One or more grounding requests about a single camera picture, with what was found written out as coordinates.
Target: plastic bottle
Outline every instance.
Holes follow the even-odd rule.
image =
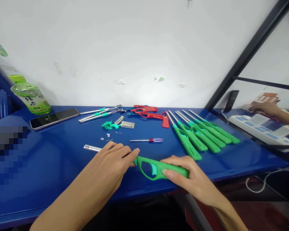
[[[52,111],[51,106],[37,86],[28,83],[22,75],[10,75],[9,77],[15,82],[11,91],[24,102],[31,113],[44,115]]]

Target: table surface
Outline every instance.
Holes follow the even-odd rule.
[[[72,108],[71,106],[53,106],[54,112]],[[101,107],[75,107],[80,112]],[[198,162],[201,169],[212,181],[264,172],[277,167],[289,165],[286,161],[260,147],[243,134],[218,119],[206,109],[185,108],[193,110],[208,121],[221,126],[225,131],[241,140],[239,144],[229,144],[218,154],[210,151],[199,152],[202,160]],[[181,108],[159,108],[181,110]],[[134,122],[135,128],[106,130],[101,125],[120,116],[125,121]],[[0,132],[6,131],[1,126],[27,126],[36,118],[27,108],[23,108],[0,120]],[[180,144],[172,127],[162,128],[162,121],[145,119],[140,116],[128,116],[115,113],[81,124],[81,116],[66,120],[53,126],[34,131],[30,128],[22,139],[11,139],[5,146],[4,155],[0,156],[0,228],[32,222],[47,208],[60,193],[73,181],[95,153],[84,150],[85,144],[103,147],[107,135],[116,143],[129,145],[131,149],[140,148],[140,156],[161,160],[171,155],[184,156],[186,152]],[[129,140],[163,138],[163,143],[130,143]],[[111,200],[122,200],[134,196],[164,193],[177,188],[169,180],[151,181],[144,177],[138,167],[130,168],[123,177],[121,186]]]

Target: bottle label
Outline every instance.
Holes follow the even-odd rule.
[[[25,97],[19,95],[17,96],[21,99],[22,102],[24,102],[24,104],[27,106],[31,113],[41,113],[51,108],[40,90],[37,92],[37,95],[35,97],[32,97],[32,95],[28,95]]]

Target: phone screen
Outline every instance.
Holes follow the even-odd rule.
[[[79,111],[77,111],[77,109],[71,108],[62,112],[56,112],[56,113],[45,115],[36,119],[32,119],[30,120],[30,124],[31,124],[31,127],[35,129],[35,128],[38,128],[47,124],[51,124],[53,122],[57,122],[57,121],[60,121],[60,120],[63,120],[63,119],[66,119],[68,117],[75,116],[78,114],[79,114]]]
[[[231,91],[228,102],[227,102],[226,107],[224,109],[224,112],[228,112],[232,109],[234,102],[238,96],[238,93],[239,93],[239,90]]]

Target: smartphone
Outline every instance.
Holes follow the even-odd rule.
[[[62,112],[56,112],[50,115],[44,115],[39,118],[30,120],[30,125],[33,130],[38,130],[50,125],[59,123],[61,121],[76,117],[79,115],[79,111],[75,108],[71,108]]]
[[[226,104],[226,107],[224,109],[224,112],[229,112],[231,111],[233,105],[234,105],[234,102],[238,96],[238,93],[239,93],[239,90],[233,90],[230,92],[230,96],[228,98],[228,102]]]

